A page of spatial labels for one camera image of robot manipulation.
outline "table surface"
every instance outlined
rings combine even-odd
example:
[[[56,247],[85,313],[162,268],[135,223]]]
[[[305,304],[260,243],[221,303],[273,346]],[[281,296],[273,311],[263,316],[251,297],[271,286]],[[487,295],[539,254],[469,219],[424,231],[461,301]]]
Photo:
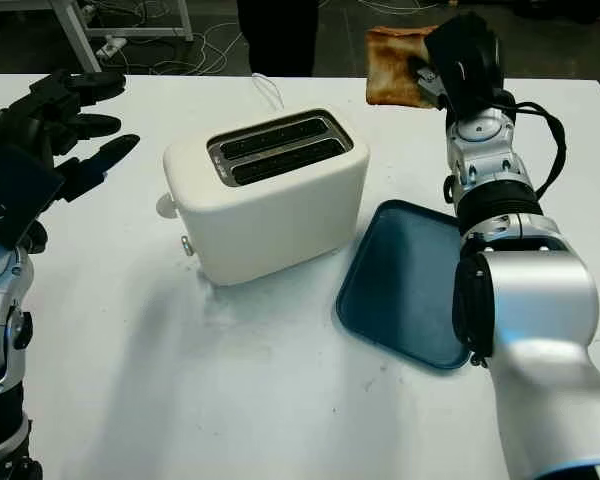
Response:
[[[0,75],[0,107],[38,77]],[[97,190],[42,217],[26,299],[35,334],[26,409],[45,478],[506,478],[488,372],[435,374],[350,336],[333,304],[376,207],[401,198],[443,212],[444,113],[365,104],[363,79],[277,79],[285,102],[327,102],[371,147],[352,244],[217,288],[155,212],[175,139],[269,107],[249,78],[131,77],[97,111],[142,140]],[[510,80],[562,119],[566,168],[542,204],[600,293],[600,85]],[[88,156],[104,141],[80,145]],[[537,185],[547,127],[520,117],[515,148]],[[591,347],[600,368],[600,325]]]

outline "blue tray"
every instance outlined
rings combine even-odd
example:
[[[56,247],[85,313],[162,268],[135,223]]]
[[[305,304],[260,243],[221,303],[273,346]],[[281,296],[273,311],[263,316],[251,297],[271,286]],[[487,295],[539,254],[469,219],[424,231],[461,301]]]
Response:
[[[431,367],[462,366],[469,352],[451,313],[459,248],[455,218],[401,200],[382,203],[338,294],[340,321]]]

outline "toast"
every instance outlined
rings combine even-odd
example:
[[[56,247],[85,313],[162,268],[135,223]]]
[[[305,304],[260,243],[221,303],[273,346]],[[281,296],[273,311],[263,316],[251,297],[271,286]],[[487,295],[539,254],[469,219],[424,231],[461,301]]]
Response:
[[[408,63],[413,57],[429,63],[424,38],[435,28],[375,27],[367,31],[367,103],[433,107],[420,96]]]

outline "black pants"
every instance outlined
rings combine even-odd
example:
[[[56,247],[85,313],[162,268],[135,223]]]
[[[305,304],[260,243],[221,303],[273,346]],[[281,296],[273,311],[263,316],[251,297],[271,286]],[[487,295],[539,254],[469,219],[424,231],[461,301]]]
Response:
[[[238,0],[251,71],[310,77],[316,49],[318,0]]]

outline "white toaster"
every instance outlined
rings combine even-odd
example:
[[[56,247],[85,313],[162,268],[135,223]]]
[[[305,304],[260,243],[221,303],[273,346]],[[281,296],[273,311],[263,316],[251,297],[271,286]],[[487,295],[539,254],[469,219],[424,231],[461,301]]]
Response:
[[[223,130],[192,133],[163,160],[213,283],[251,280],[352,239],[369,151],[340,114],[285,110]]]

